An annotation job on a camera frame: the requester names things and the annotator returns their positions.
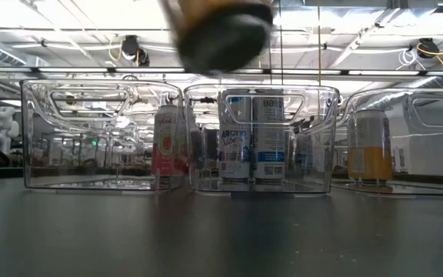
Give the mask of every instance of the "table surface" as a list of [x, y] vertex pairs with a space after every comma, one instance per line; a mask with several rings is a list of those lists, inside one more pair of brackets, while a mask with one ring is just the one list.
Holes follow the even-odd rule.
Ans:
[[443, 197], [56, 194], [0, 179], [0, 276], [443, 276]]

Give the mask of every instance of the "ceiling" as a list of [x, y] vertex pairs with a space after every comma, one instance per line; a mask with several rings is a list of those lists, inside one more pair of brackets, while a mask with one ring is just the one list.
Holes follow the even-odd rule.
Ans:
[[[148, 51], [151, 67], [181, 67], [159, 1], [36, 0], [31, 3], [35, 7], [32, 9], [28, 0], [0, 0], [0, 48], [25, 61], [25, 66], [131, 67], [136, 64], [123, 58], [116, 62], [114, 58], [119, 54], [120, 41], [126, 35], [137, 35]], [[281, 9], [279, 2], [274, 1], [271, 54], [266, 49], [247, 68], [319, 68], [320, 41], [325, 44], [321, 50], [322, 68], [443, 70], [436, 58], [405, 54], [410, 46], [416, 47], [420, 38], [433, 38], [443, 52], [443, 13], [435, 12], [443, 1], [401, 3], [405, 2], [406, 7], [395, 8], [387, 0], [353, 0], [347, 1], [347, 6], [339, 0], [322, 0], [319, 20], [316, 1], [281, 0]], [[175, 78], [180, 78], [181, 87], [191, 84], [192, 76], [168, 77], [174, 83], [178, 81]], [[22, 78], [25, 76], [0, 74], [3, 85], [17, 90], [17, 82]], [[287, 83], [318, 84], [305, 78], [293, 78]], [[338, 88], [344, 95], [397, 83], [356, 79], [322, 82]], [[0, 93], [5, 92], [4, 86], [0, 86]]]

